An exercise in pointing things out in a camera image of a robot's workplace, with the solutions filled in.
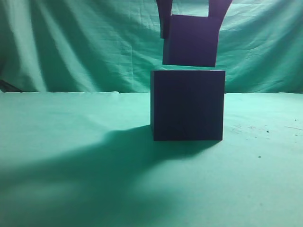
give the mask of purple object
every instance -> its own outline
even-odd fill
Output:
[[[215,67],[220,25],[213,17],[172,15],[163,64]]]
[[[157,0],[161,38],[166,39],[169,36],[170,16],[173,0]]]
[[[209,0],[209,16],[171,15],[172,0],[157,0],[163,64],[215,67],[219,30],[232,0]],[[222,140],[225,71],[151,72],[154,140]]]
[[[154,140],[222,140],[225,71],[151,72]]]
[[[220,26],[232,0],[209,0],[208,16],[220,20]]]

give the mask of purple block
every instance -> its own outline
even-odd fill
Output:
[[[169,35],[172,1],[173,0],[157,0],[161,27],[161,38],[163,39],[167,38]]]
[[[215,67],[220,25],[212,17],[172,15],[163,64]]]
[[[154,140],[222,140],[225,71],[151,72]]]
[[[208,16],[219,19],[221,26],[231,3],[232,0],[209,0]]]

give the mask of wrinkled fabric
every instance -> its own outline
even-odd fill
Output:
[[[154,0],[0,0],[0,78],[24,91],[149,92],[151,70],[189,68],[162,65],[162,47]],[[227,71],[226,92],[301,93],[302,51],[302,0],[234,0],[211,69]]]

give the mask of purple box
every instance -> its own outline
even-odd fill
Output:
[[[225,71],[151,72],[154,140],[222,140]]]
[[[215,67],[220,25],[213,17],[172,15],[163,64]]]

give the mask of cube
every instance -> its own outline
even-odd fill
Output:
[[[215,67],[220,25],[213,17],[172,15],[163,64]]]
[[[225,71],[151,72],[151,129],[159,140],[222,140]]]

